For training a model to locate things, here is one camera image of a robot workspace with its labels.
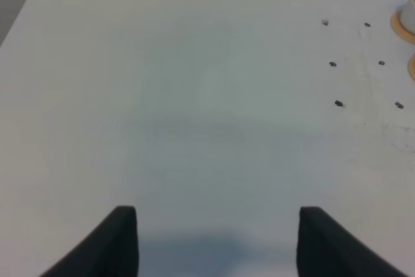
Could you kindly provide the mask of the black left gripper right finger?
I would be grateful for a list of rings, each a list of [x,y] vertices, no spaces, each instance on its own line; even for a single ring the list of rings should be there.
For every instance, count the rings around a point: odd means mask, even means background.
[[[404,276],[322,208],[300,208],[298,276]]]

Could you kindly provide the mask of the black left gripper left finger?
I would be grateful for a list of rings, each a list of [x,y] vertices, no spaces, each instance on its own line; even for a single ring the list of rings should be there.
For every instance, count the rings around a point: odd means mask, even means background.
[[[137,276],[139,244],[133,206],[118,206],[43,276]]]

